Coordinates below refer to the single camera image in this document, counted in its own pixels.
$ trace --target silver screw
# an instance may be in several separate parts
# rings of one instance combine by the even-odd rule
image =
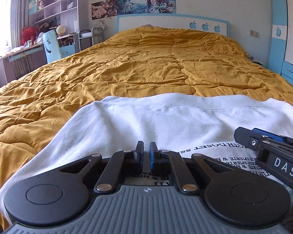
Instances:
[[[197,186],[194,184],[185,184],[182,186],[182,190],[185,192],[194,192],[197,190]]]
[[[112,189],[112,186],[110,184],[100,184],[96,186],[96,189],[100,192],[107,192]]]

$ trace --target headboard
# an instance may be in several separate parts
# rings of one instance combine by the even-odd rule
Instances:
[[[118,32],[150,24],[164,28],[196,29],[229,36],[229,22],[183,14],[129,14],[117,17]]]

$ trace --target gray ribbed panel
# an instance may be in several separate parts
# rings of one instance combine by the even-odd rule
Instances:
[[[14,225],[8,234],[282,234],[279,225],[264,230],[242,230],[211,215],[198,197],[183,196],[174,187],[121,186],[99,196],[81,217],[59,227],[30,229]]]

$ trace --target yellow comforter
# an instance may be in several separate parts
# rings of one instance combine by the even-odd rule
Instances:
[[[141,27],[45,65],[0,89],[0,187],[82,106],[106,96],[244,94],[293,105],[293,86],[219,34]],[[7,222],[0,214],[0,223]]]

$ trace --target black circular joint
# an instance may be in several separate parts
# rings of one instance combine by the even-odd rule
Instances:
[[[41,184],[30,188],[27,193],[27,199],[38,205],[47,205],[59,200],[63,195],[63,190],[55,185]]]
[[[263,228],[279,223],[291,198],[279,183],[248,172],[223,172],[205,190],[205,202],[217,218],[235,226]]]
[[[83,213],[89,191],[76,174],[57,170],[15,183],[4,196],[13,221],[36,226],[56,226]]]

